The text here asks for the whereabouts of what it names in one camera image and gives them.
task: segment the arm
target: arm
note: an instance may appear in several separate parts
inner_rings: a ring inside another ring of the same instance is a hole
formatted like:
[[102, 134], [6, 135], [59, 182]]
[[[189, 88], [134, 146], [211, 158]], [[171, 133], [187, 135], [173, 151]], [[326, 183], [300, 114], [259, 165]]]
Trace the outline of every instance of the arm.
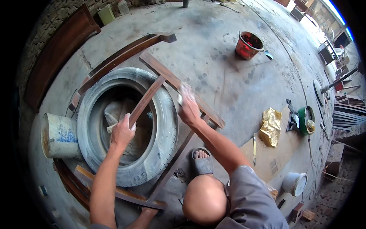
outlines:
[[111, 146], [107, 156], [100, 164], [95, 175], [90, 196], [90, 222], [116, 228], [114, 204], [116, 192], [116, 176], [119, 160], [124, 150], [135, 136], [136, 123], [129, 128], [126, 114], [112, 129]]
[[191, 88], [182, 84], [180, 93], [183, 99], [183, 104], [179, 112], [180, 118], [202, 139], [212, 155], [224, 167], [228, 174], [230, 175], [241, 165], [250, 166], [248, 159], [239, 147], [222, 134], [213, 130], [200, 118], [199, 108]]

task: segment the white bucket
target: white bucket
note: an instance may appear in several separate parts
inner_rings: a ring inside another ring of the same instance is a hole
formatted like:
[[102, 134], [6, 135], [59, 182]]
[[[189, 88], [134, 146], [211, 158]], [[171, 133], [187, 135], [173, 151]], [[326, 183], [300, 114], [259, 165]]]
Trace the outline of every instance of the white bucket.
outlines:
[[46, 158], [82, 158], [76, 134], [76, 120], [45, 113], [41, 145]]
[[293, 196], [299, 196], [307, 183], [306, 173], [288, 173], [282, 182], [282, 188]]

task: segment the bucket handle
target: bucket handle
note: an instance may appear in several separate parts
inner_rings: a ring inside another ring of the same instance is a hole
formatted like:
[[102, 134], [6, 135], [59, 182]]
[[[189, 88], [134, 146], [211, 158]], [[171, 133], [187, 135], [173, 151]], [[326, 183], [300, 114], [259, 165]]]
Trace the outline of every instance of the bucket handle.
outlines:
[[250, 46], [252, 49], [257, 50], [258, 52], [264, 52], [264, 47], [262, 49], [257, 49], [250, 44], [246, 43], [245, 40], [241, 36], [241, 32], [239, 31], [239, 39], [242, 40], [246, 45]]

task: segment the rubber tire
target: rubber tire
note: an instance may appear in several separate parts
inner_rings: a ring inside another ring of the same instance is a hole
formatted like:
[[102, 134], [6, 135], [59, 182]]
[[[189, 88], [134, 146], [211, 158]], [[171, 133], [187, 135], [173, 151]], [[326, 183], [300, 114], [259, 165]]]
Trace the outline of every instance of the rubber tire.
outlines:
[[[88, 133], [89, 118], [97, 99], [108, 89], [133, 81], [135, 89], [142, 95], [156, 77], [142, 69], [127, 67], [109, 72], [96, 82], [86, 93], [78, 111], [77, 134], [79, 147], [86, 163], [97, 172], [106, 152], [95, 147]], [[154, 107], [153, 131], [150, 143], [143, 155], [135, 162], [118, 166], [117, 186], [131, 187], [148, 182], [159, 174], [172, 158], [177, 142], [178, 116], [174, 102], [167, 89], [162, 86], [149, 103]]]

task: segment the hand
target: hand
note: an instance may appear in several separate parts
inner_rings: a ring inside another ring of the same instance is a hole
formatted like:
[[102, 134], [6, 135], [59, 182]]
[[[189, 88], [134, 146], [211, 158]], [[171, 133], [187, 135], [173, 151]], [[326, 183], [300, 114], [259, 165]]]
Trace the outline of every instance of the hand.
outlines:
[[179, 116], [185, 124], [193, 126], [201, 119], [201, 113], [196, 103], [196, 99], [194, 98], [192, 88], [189, 85], [182, 83], [179, 92], [183, 99]]
[[130, 129], [129, 121], [130, 113], [127, 113], [123, 120], [112, 128], [111, 142], [115, 144], [119, 149], [125, 149], [135, 136], [136, 122]]

